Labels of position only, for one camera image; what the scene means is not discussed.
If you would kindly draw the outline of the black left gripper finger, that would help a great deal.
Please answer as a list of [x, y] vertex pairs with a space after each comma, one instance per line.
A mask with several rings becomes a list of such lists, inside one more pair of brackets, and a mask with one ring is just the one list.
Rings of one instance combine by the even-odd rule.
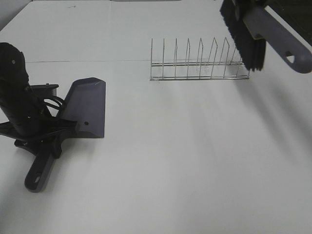
[[67, 120], [63, 118], [54, 118], [52, 128], [58, 131], [69, 131], [71, 133], [77, 132], [78, 122], [74, 120]]
[[64, 134], [60, 134], [60, 135], [52, 137], [51, 151], [52, 151], [53, 158], [55, 159], [60, 158], [61, 153], [62, 153], [61, 145], [64, 140], [65, 140]]

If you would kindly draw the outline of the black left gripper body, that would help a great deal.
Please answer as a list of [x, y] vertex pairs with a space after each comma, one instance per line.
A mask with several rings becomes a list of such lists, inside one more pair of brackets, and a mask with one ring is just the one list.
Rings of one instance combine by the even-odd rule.
[[5, 110], [8, 121], [0, 124], [0, 134], [15, 139], [17, 147], [24, 147], [28, 151], [39, 151], [44, 144], [51, 144], [52, 137], [64, 134], [65, 139], [71, 136], [69, 131], [58, 131], [52, 128], [54, 118], [47, 107], [38, 112], [21, 111], [9, 113]]

